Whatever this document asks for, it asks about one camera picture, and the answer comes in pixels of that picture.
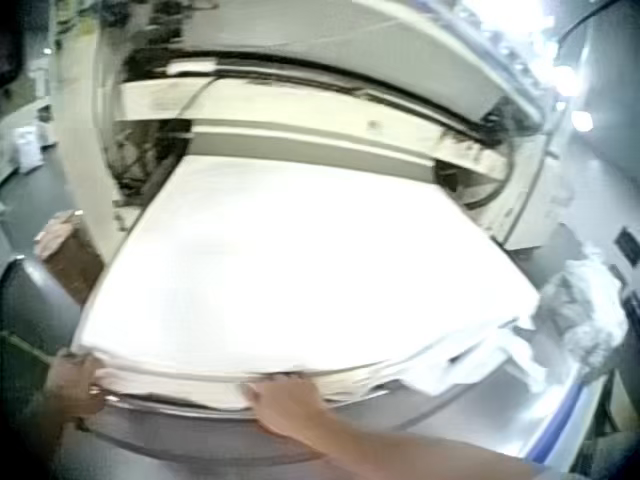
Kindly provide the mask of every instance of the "metal surface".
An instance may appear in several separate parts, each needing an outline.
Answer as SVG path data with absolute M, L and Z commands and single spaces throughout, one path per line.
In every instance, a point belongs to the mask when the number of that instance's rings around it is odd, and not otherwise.
M 530 118 L 541 121 L 528 87 L 513 76 L 503 76 L 509 71 L 504 66 L 499 72 L 489 68 L 488 60 L 497 59 L 493 53 L 485 48 L 480 57 L 477 49 L 461 40 L 460 32 L 447 30 L 458 24 L 452 15 L 441 9 L 425 13 L 417 4 L 407 3 L 221 2 L 217 10 L 191 15 L 178 45 L 192 51 L 270 53 L 344 68 L 476 122 L 507 93 L 528 110 Z M 433 65 L 438 65 L 436 76 L 430 75 Z

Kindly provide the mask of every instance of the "ceiling light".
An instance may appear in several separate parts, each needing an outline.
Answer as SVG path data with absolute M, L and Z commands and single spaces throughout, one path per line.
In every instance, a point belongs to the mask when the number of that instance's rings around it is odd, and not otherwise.
M 593 118 L 589 112 L 571 112 L 571 122 L 579 132 L 589 132 L 593 129 Z
M 582 82 L 571 67 L 556 67 L 553 70 L 553 82 L 564 97 L 577 97 L 582 91 Z

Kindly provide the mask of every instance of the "bright light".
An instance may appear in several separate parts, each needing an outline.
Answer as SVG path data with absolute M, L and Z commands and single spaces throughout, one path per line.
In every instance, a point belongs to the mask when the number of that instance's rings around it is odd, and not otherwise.
M 517 36 L 540 32 L 550 24 L 538 0 L 464 0 L 483 27 Z
M 571 67 L 556 67 L 553 71 L 553 83 L 564 97 L 577 97 L 582 91 L 582 82 Z
M 571 112 L 571 122 L 579 132 L 590 132 L 593 129 L 593 118 L 589 112 Z

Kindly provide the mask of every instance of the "wall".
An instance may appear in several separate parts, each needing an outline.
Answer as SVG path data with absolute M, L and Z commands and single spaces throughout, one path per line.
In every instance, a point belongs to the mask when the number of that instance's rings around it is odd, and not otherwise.
M 640 290 L 640 269 L 633 269 L 614 243 L 623 227 L 640 239 L 640 186 L 598 158 L 580 137 L 574 137 L 562 160 L 575 191 L 564 223 L 581 241 L 601 248 L 630 286 Z

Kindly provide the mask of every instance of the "forearm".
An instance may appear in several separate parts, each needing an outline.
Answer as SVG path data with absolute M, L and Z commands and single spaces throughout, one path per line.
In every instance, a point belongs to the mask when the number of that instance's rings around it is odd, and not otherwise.
M 348 470 L 374 480 L 530 480 L 528 464 L 442 439 L 362 431 L 327 415 L 301 440 Z
M 29 448 L 50 463 L 62 440 L 69 418 L 54 398 L 39 394 L 27 408 L 22 426 Z

